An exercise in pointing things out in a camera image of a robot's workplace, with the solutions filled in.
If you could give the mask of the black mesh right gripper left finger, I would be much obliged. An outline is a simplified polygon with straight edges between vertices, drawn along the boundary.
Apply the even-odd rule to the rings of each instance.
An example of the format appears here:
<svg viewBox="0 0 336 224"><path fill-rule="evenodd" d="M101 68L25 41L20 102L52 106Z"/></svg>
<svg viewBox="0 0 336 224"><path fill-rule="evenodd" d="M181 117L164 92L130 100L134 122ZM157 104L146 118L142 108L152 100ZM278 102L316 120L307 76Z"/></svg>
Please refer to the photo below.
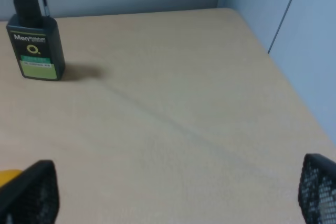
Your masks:
<svg viewBox="0 0 336 224"><path fill-rule="evenodd" d="M40 160L1 187L1 223L55 223L60 196L55 164Z"/></svg>

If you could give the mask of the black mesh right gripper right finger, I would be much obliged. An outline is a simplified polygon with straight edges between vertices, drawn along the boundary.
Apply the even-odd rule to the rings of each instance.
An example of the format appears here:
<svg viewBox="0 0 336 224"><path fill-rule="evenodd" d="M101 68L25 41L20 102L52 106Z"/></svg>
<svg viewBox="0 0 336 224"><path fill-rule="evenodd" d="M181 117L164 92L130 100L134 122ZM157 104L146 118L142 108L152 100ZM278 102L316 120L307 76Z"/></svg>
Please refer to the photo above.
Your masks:
<svg viewBox="0 0 336 224"><path fill-rule="evenodd" d="M335 162L311 153L303 160L298 204L305 223L335 223Z"/></svg>

